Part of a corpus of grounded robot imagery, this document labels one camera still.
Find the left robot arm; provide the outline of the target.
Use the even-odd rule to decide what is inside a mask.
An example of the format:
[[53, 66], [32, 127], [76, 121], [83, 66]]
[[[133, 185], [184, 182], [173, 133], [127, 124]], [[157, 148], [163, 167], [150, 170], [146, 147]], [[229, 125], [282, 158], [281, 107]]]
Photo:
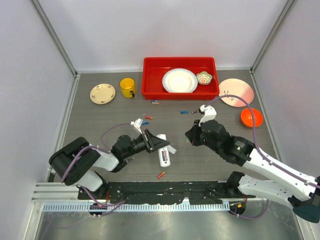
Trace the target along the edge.
[[169, 145], [165, 137], [153, 135], [148, 129], [142, 131], [136, 139], [128, 135], [119, 136], [110, 151], [90, 144], [84, 137], [78, 137], [55, 152], [48, 163], [63, 184], [80, 186], [83, 192], [100, 200], [106, 195], [109, 186], [101, 175], [91, 170], [92, 167], [117, 173], [135, 154], [143, 151], [150, 154]]

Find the white remote control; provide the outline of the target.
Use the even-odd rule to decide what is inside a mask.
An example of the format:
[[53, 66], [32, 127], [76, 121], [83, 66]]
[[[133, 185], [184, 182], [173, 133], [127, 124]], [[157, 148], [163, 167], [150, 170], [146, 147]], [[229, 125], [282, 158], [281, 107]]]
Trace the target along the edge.
[[157, 150], [158, 157], [159, 157], [159, 164], [162, 168], [166, 168], [171, 165], [169, 147], [170, 147], [170, 145], [167, 145], [167, 146], [159, 148]]

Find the purple blue battery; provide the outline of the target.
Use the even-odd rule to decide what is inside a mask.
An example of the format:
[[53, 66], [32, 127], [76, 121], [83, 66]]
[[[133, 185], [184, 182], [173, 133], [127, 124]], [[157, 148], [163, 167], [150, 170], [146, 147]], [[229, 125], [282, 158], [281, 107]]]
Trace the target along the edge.
[[161, 155], [162, 155], [162, 160], [163, 160], [164, 162], [167, 162], [167, 161], [168, 161], [167, 151], [166, 151], [166, 150], [162, 150], [162, 151], [161, 151]]

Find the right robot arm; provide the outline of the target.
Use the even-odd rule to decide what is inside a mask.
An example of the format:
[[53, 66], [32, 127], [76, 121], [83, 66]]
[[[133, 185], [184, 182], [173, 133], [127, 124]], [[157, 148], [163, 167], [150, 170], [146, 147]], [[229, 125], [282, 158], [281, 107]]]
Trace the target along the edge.
[[230, 197], [243, 194], [265, 198], [293, 210], [308, 222], [319, 223], [319, 178], [285, 165], [243, 137], [230, 135], [216, 120], [205, 123], [195, 120], [185, 136], [193, 146], [206, 146], [226, 162], [267, 178], [259, 180], [241, 172], [233, 172], [225, 186]]

